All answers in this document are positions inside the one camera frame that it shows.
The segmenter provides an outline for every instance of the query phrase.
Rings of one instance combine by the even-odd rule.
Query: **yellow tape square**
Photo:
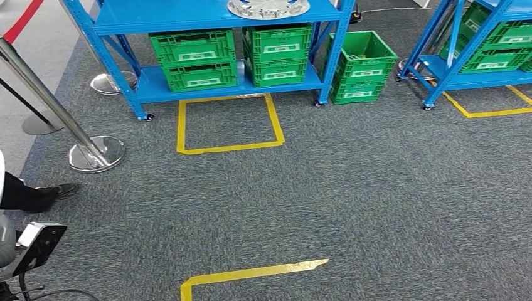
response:
[[[229,145],[229,146],[220,146],[220,147],[205,147],[201,149],[185,149],[186,105],[188,103],[214,102],[217,100],[230,100],[230,99],[252,98],[252,97],[264,97],[266,101],[266,107],[268,109],[268,114],[270,116],[270,121],[272,123],[272,128],[274,130],[274,135],[275,135],[274,141],[259,142],[259,143],[252,143],[252,144],[238,144],[238,145]],[[282,146],[283,143],[285,142],[284,134],[282,132],[281,125],[279,123],[279,118],[277,116],[277,112],[275,111],[274,101],[272,100],[272,96],[269,93],[181,100],[179,101],[177,132],[178,132],[177,152],[181,154],[186,154],[186,155],[199,155],[199,154],[204,154],[206,152],[242,151],[244,149],[262,149],[265,147]]]
[[[436,86],[434,81],[430,82],[433,86]],[[532,99],[519,91],[516,87],[512,85],[506,86],[510,91],[517,95],[520,99],[525,101],[528,105],[532,106]],[[486,111],[486,112],[468,112],[461,104],[459,104],[454,98],[452,98],[447,92],[443,92],[442,95],[447,98],[452,105],[462,113],[462,115],[467,118],[480,118],[480,117],[493,117],[493,116],[505,116],[505,115],[514,115],[514,114],[523,114],[523,113],[532,113],[532,107],[530,108],[513,108],[510,110],[499,110],[499,111]]]

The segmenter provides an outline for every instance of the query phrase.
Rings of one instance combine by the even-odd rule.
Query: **metal pole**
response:
[[[26,86],[57,115],[78,141],[78,144],[70,149],[70,167],[80,172],[96,173],[113,168],[124,158],[124,143],[109,136],[89,137],[4,38],[0,38],[0,56]]]
[[[39,112],[29,102],[27,102],[22,95],[20,95],[15,89],[11,88],[2,78],[0,78],[0,85],[2,85],[9,93],[17,98],[23,105],[25,105],[35,115],[30,115],[22,123],[22,130],[28,135],[48,135],[64,128],[61,120],[57,119],[57,116],[50,112]]]
[[[96,53],[94,53],[94,50],[90,46],[90,43],[87,41],[87,37],[85,36],[85,33],[80,29],[80,27],[78,26],[78,23],[74,21],[74,18],[70,14],[70,11],[63,4],[63,1],[59,1],[59,2],[61,3],[61,6],[65,10],[66,15],[70,18],[70,21],[72,22],[72,24],[74,25],[78,33],[80,34],[80,37],[82,38],[82,40],[84,40],[85,44],[88,46],[88,50],[91,52],[96,62],[98,62],[100,67],[104,70],[105,69],[103,67],[104,64],[102,64],[102,61],[100,61],[100,58],[96,55]],[[100,6],[102,5],[100,0],[98,0],[98,5]],[[133,72],[125,71],[125,70],[122,70],[122,75],[124,76],[125,80],[127,80],[127,83],[129,84],[129,86],[132,89],[135,89],[135,87],[137,86],[137,75],[135,75],[135,73]],[[98,74],[95,78],[93,78],[90,81],[90,87],[93,90],[95,90],[98,94],[102,94],[102,95],[122,94],[122,91],[120,91],[120,88],[116,85],[113,78],[107,73]]]

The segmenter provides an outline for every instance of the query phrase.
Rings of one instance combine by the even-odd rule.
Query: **blue metal shelf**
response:
[[[403,70],[397,75],[398,80],[405,80],[409,74],[418,78],[428,90],[423,101],[423,108],[430,110],[436,99],[446,90],[497,87],[532,83],[532,73],[521,70],[460,74],[460,70],[469,58],[488,37],[489,33],[503,21],[532,19],[532,0],[476,0],[491,10],[491,14],[479,28],[470,42],[461,51],[458,58],[453,57],[458,40],[462,9],[465,0],[441,0],[440,6],[428,22]],[[446,24],[452,24],[449,36],[449,56],[446,60],[432,53],[423,55],[426,49],[435,50],[434,41],[445,36]],[[428,70],[437,79],[435,87],[420,74],[418,65]]]
[[[93,19],[83,8],[80,0],[60,0],[70,14],[81,36],[87,39],[98,61],[113,78],[137,119],[146,120],[145,103],[216,96],[242,95],[249,93],[275,93],[300,90],[318,90],[317,103],[328,103],[329,91],[344,41],[345,32],[356,0],[342,0],[334,7],[330,0],[311,0],[308,12],[295,17],[258,21],[233,15],[227,9],[227,0],[202,0],[194,3],[186,0],[97,0],[98,16]],[[330,21],[320,32],[319,23]],[[193,92],[171,93],[166,79],[158,66],[142,67],[133,53],[125,34],[180,31],[192,29],[235,28],[292,23],[313,23],[313,39],[304,82],[293,85],[278,85],[255,88],[244,77],[243,64],[238,62],[239,85]],[[316,50],[324,37],[334,28],[332,42],[324,74],[319,78],[312,65]],[[120,54],[139,77],[137,88],[132,89],[111,55],[108,45]]]
[[[105,0],[94,29],[99,35],[156,33],[340,20],[329,0],[313,0],[308,12],[277,20],[244,19],[227,10],[227,0]]]
[[[447,64],[439,55],[422,55],[420,61],[437,80],[445,76]],[[447,84],[446,90],[520,85],[532,82],[532,73],[521,70],[505,72],[467,73],[455,75]]]
[[[143,67],[141,70],[141,76],[137,83],[136,99],[138,99],[140,103],[169,102],[183,99],[226,95],[314,90],[321,89],[323,87],[322,81],[319,79],[316,70],[310,62],[307,65],[307,72],[305,73],[305,79],[302,83],[277,85],[264,88],[255,88],[250,79],[244,75],[244,62],[242,60],[237,62],[237,69],[239,82],[238,86],[172,93],[168,89],[168,84],[166,83],[166,79],[162,74],[161,67]]]
[[[493,11],[501,0],[476,0],[479,4]],[[515,0],[510,8],[502,15],[503,21],[519,21],[532,19],[532,1]]]

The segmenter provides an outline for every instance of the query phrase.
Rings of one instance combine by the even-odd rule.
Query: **person's leg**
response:
[[[76,184],[35,189],[24,185],[20,179],[6,172],[0,209],[45,212],[50,210],[54,202],[75,193],[77,189]]]

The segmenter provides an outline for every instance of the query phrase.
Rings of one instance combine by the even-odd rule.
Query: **chrome pole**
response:
[[[3,37],[0,37],[0,56],[77,140],[78,144],[70,149],[68,156],[70,167],[80,172],[96,173],[113,168],[124,158],[124,143],[109,136],[89,137]]]
[[[74,28],[76,28],[82,40],[84,40],[85,44],[87,45],[88,50],[90,51],[90,53],[92,54],[96,62],[98,62],[101,69],[104,70],[105,69],[104,64],[102,64],[102,61],[100,61],[100,58],[96,55],[96,53],[94,53],[94,50],[90,46],[90,43],[87,41],[87,37],[85,37],[85,34],[78,26],[78,23],[74,21],[74,18],[70,14],[70,11],[65,7],[63,1],[59,1],[59,2],[61,3],[63,10],[66,12],[66,15],[70,18],[70,21],[74,25]],[[135,73],[131,71],[125,71],[125,70],[122,70],[122,75],[124,76],[125,80],[127,80],[127,83],[129,84],[131,89],[135,89],[135,87],[137,86],[137,75],[135,75]],[[93,90],[95,90],[97,93],[102,94],[102,95],[122,94],[122,91],[120,91],[120,88],[117,86],[113,78],[107,73],[99,74],[95,78],[93,78],[90,81],[90,87]]]

